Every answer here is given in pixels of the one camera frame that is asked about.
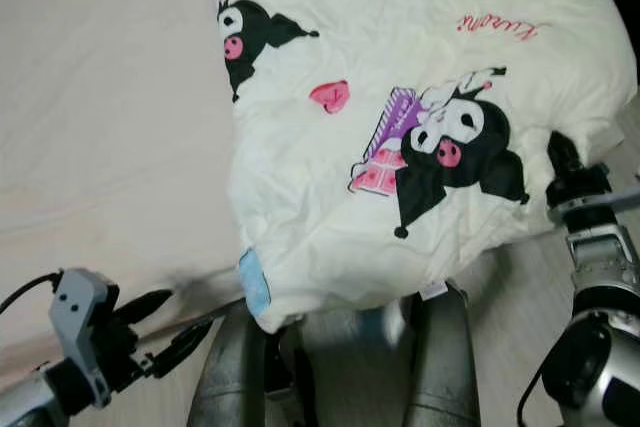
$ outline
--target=pink heart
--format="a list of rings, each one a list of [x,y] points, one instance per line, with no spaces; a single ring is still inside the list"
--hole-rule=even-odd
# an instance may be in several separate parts
[[[351,97],[349,83],[346,80],[322,84],[313,89],[309,97],[324,107],[329,114],[336,114],[342,110]]]

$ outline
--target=black cable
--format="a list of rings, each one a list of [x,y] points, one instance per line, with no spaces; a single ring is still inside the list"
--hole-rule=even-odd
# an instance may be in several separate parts
[[[18,300],[18,298],[23,296],[27,291],[33,289],[37,285],[40,285],[44,282],[51,282],[51,284],[53,285],[53,291],[55,292],[55,290],[58,288],[58,284],[60,283],[61,278],[62,278],[62,272],[53,272],[51,274],[43,275],[41,277],[33,279],[30,282],[27,282],[18,290],[16,290],[13,294],[11,294],[9,297],[7,297],[5,300],[2,301],[2,304],[0,304],[0,315],[5,310],[7,310],[7,308],[11,304],[13,304],[16,300]]]
[[[527,427],[527,424],[524,421],[524,406],[527,403],[527,400],[529,400],[529,396],[531,395],[531,392],[533,391],[534,387],[538,383],[538,380],[540,380],[540,376],[542,375],[542,368],[544,367],[544,364],[545,362],[542,362],[542,364],[540,364],[540,367],[538,367],[538,371],[533,376],[533,379],[531,379],[531,382],[529,382],[529,385],[524,391],[524,394],[522,394],[522,398],[518,403],[518,427]]]

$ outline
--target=cartoon character print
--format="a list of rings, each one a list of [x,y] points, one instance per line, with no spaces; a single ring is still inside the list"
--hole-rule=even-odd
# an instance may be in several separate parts
[[[238,87],[253,76],[253,63],[267,44],[278,48],[297,37],[319,36],[317,31],[307,32],[282,14],[270,17],[250,0],[218,0],[218,4],[218,27],[234,102],[239,98]]]
[[[529,201],[522,161],[507,149],[507,117],[497,105],[477,98],[493,87],[489,79],[504,76],[506,68],[488,74],[480,85],[484,77],[476,74],[452,84],[448,101],[421,112],[419,125],[404,135],[400,151],[407,166],[396,171],[401,222],[396,237],[406,238],[407,226],[445,198],[445,186],[479,183],[485,194],[521,204]]]

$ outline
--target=robotic hand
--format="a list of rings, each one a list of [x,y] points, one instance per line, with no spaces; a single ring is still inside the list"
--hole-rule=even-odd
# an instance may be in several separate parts
[[[547,189],[550,218],[567,226],[575,264],[572,320],[538,378],[560,405],[565,427],[640,425],[640,262],[615,213],[640,206],[640,188],[611,193],[606,167],[585,168],[571,140],[554,132]]]
[[[45,364],[0,394],[0,427],[66,427],[70,417],[90,404],[106,407],[112,392],[140,377],[164,377],[196,349],[213,323],[204,317],[160,354],[136,355],[138,336],[129,325],[155,312],[171,291],[149,292],[114,311],[120,289],[102,276],[71,269],[46,277],[54,284],[49,316],[65,359]],[[0,311],[26,289],[21,290]]]

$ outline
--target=gray metal leg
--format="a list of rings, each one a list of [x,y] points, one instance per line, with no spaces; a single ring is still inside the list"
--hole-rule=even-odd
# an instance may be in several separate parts
[[[466,301],[449,292],[412,312],[416,329],[414,385],[405,427],[478,427],[480,407]]]
[[[229,312],[202,371],[188,427],[264,426],[264,339],[244,304]]]

